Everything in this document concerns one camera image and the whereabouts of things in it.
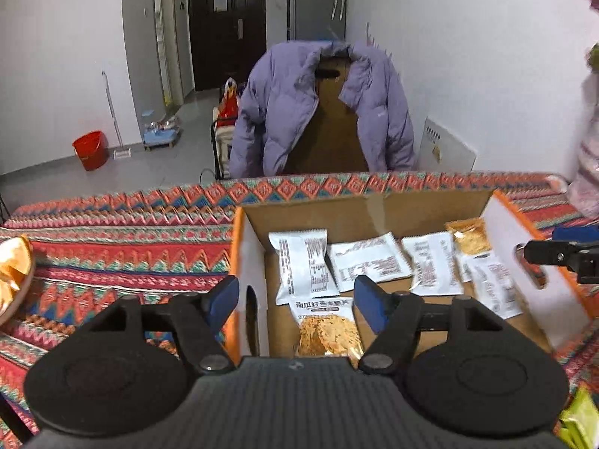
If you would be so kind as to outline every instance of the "doorway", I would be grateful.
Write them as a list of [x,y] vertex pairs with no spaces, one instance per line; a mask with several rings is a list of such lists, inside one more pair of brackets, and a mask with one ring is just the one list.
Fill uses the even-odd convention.
[[265,0],[189,0],[196,91],[246,81],[266,52]]

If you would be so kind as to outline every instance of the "bed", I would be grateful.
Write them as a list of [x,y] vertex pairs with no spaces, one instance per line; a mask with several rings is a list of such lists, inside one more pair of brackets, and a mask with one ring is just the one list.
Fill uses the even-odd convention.
[[[23,379],[47,350],[125,294],[164,303],[179,292],[206,291],[229,268],[235,207],[256,202],[309,201],[345,195],[438,189],[502,189],[550,237],[558,225],[586,224],[546,174],[336,174],[222,181],[199,185],[64,199],[20,207],[0,239],[25,234],[37,260],[34,284],[0,332],[0,389],[37,431],[23,397]],[[174,350],[168,334],[149,342]],[[571,378],[599,383],[593,358],[595,330],[558,353]],[[19,442],[2,423],[4,447]]]

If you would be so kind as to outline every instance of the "white wall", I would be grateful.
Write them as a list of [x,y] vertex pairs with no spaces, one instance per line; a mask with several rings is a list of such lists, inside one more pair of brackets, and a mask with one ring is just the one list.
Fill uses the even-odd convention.
[[92,130],[117,145],[103,69],[123,141],[140,142],[122,22],[121,0],[0,0],[0,173],[72,156]]
[[349,0],[349,41],[392,53],[420,141],[427,116],[478,153],[478,170],[572,176],[595,104],[586,0]]

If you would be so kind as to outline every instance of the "green package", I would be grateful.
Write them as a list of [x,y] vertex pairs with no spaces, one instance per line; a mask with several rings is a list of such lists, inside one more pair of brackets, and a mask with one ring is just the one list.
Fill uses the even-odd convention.
[[599,411],[586,387],[581,386],[570,406],[561,412],[559,438],[576,449],[599,447]]

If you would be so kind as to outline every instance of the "cardboard box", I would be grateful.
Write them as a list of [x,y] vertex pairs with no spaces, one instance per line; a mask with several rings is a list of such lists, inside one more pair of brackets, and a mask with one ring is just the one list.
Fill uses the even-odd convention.
[[[240,300],[225,326],[226,349],[244,355],[291,357],[299,329],[288,305],[277,306],[278,257],[270,232],[326,229],[329,243],[358,241],[389,231],[396,238],[445,230],[445,223],[482,216],[496,254],[513,275],[525,313],[508,322],[546,351],[557,348],[590,322],[582,301],[558,268],[547,267],[543,290],[517,262],[514,247],[535,239],[534,228],[500,192],[426,191],[350,196],[322,201],[259,204],[239,208],[235,216],[231,274],[240,280]],[[382,283],[388,292],[409,290],[412,279]],[[472,285],[464,284],[473,294]],[[425,297],[450,303],[451,297]],[[358,330],[366,349],[374,334],[357,309]],[[255,323],[249,322],[255,317]],[[446,340],[445,333],[423,333],[418,352]]]

